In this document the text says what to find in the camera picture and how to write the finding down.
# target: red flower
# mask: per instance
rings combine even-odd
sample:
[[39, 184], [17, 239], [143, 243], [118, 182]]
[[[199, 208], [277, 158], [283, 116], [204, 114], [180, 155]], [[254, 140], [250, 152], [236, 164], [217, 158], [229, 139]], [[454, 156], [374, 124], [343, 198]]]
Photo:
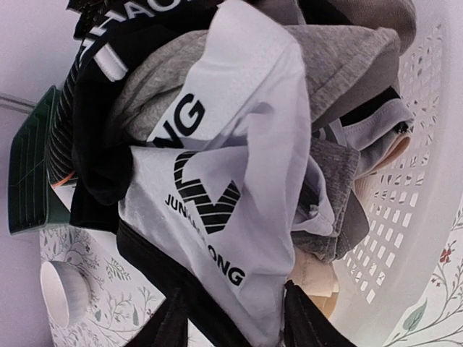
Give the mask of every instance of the red flower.
[[442, 251], [440, 262], [450, 262], [451, 249], [445, 249]]

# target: floral pattern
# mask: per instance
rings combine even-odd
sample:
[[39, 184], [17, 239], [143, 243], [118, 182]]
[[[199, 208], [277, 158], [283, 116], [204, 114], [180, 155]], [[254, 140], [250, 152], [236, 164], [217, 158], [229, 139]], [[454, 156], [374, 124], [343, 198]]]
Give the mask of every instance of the floral pattern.
[[463, 204], [428, 287], [384, 347], [463, 347]]
[[[118, 254], [109, 254], [91, 231], [61, 227], [41, 231], [42, 261], [68, 262], [88, 280], [90, 305], [84, 319], [67, 329], [51, 318], [55, 347], [120, 347], [137, 334], [164, 296]], [[190, 324], [189, 347], [211, 343]]]

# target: white bowl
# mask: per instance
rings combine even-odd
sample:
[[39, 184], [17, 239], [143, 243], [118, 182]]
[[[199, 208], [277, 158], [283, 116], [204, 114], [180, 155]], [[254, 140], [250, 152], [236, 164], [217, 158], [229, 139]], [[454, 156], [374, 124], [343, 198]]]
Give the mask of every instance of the white bowl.
[[65, 262], [44, 262], [41, 268], [43, 300], [60, 327], [82, 320], [90, 303], [90, 288], [79, 270]]

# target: white plastic laundry basket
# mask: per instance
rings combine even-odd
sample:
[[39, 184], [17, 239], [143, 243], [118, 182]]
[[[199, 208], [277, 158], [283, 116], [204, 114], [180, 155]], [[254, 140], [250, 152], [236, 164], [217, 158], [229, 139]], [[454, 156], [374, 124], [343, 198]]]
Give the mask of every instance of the white plastic laundry basket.
[[399, 71], [415, 115], [412, 143], [376, 176], [370, 233], [336, 264], [341, 293], [332, 322], [359, 347], [382, 346], [421, 297], [463, 190], [463, 0], [415, 6], [418, 34]]

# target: white t-shirt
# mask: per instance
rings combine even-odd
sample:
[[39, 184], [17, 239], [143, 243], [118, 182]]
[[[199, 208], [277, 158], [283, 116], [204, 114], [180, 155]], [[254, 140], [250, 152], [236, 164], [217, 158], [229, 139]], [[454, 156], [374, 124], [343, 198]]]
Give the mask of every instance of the white t-shirt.
[[227, 0], [148, 139], [177, 148], [132, 148], [121, 218], [194, 274], [253, 346], [279, 339], [310, 130], [298, 43]]

